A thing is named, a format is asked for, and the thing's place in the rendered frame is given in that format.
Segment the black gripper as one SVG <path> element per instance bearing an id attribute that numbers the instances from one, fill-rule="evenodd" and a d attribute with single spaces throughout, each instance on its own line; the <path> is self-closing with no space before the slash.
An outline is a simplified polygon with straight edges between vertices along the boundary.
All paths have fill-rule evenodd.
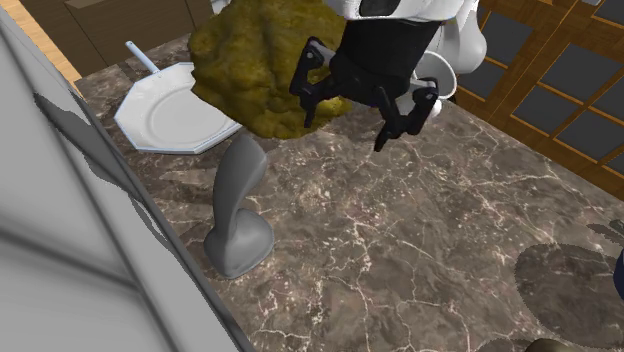
<path id="1" fill-rule="evenodd" d="M 305 111 L 304 127 L 311 127 L 321 101 L 340 95 L 368 106 L 376 103 L 384 125 L 375 152 L 403 133 L 418 135 L 438 102 L 438 81 L 421 80 L 412 92 L 414 106 L 407 115 L 400 114 L 395 99 L 407 91 L 411 74 L 440 25 L 406 19 L 350 20 L 333 59 L 333 76 L 317 83 L 308 80 L 309 72 L 328 65 L 335 52 L 319 38 L 309 37 L 289 86 Z"/>

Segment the olive rough mossy lump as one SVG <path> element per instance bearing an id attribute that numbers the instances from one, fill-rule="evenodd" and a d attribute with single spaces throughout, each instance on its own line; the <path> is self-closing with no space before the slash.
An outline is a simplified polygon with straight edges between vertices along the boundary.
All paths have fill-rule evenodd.
<path id="1" fill-rule="evenodd" d="M 259 137 L 300 138 L 351 109 L 325 100 L 306 128 L 288 91 L 307 39 L 335 49 L 345 25 L 323 0 L 231 0 L 190 36 L 192 92 Z"/>

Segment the grey curved sculpture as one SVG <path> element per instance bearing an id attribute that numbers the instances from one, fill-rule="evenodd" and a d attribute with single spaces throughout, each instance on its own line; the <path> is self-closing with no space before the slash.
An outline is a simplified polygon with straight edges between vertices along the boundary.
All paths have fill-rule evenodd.
<path id="1" fill-rule="evenodd" d="M 237 136 L 218 166 L 213 184 L 214 227 L 203 241 L 203 251 L 215 270 L 227 279 L 252 270 L 270 254 L 272 226 L 241 202 L 261 181 L 267 155 L 250 136 Z"/>

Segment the wooden lattice door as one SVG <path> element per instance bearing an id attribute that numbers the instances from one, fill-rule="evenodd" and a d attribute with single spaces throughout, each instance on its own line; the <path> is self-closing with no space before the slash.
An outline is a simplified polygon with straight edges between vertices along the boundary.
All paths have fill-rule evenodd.
<path id="1" fill-rule="evenodd" d="M 624 200 L 624 0 L 480 0 L 460 107 Z"/>

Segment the white octagonal plate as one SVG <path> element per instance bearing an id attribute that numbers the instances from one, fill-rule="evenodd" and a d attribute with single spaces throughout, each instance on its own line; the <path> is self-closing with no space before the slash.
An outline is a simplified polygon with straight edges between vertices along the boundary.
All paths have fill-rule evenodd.
<path id="1" fill-rule="evenodd" d="M 241 128 L 192 92 L 193 69 L 180 62 L 133 84 L 114 120 L 135 149 L 201 154 Z"/>

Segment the brown wooden cabinet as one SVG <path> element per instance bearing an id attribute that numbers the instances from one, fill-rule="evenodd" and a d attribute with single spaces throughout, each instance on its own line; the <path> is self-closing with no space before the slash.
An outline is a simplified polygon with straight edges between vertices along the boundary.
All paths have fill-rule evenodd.
<path id="1" fill-rule="evenodd" d="M 194 31 L 215 0 L 19 0 L 81 76 Z"/>

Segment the dark blue object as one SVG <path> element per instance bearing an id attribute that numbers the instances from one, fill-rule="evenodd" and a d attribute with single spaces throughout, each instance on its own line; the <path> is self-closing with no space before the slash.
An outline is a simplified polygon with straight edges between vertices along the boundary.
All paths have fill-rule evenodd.
<path id="1" fill-rule="evenodd" d="M 613 282 L 619 297 L 624 300 L 624 249 L 621 250 L 616 260 Z"/>

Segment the brown rounded object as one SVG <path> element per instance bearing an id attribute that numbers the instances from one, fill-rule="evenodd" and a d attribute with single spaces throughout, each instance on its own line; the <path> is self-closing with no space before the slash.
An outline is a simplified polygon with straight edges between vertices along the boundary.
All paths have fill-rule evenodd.
<path id="1" fill-rule="evenodd" d="M 531 342 L 527 346 L 524 352 L 580 352 L 580 351 L 554 339 L 539 338 Z"/>

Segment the large grey flat panel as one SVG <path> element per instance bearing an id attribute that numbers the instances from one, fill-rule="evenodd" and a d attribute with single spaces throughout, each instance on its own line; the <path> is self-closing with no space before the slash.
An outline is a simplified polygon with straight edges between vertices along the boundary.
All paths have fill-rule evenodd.
<path id="1" fill-rule="evenodd" d="M 2 7 L 0 352 L 255 352 L 98 118 Z"/>

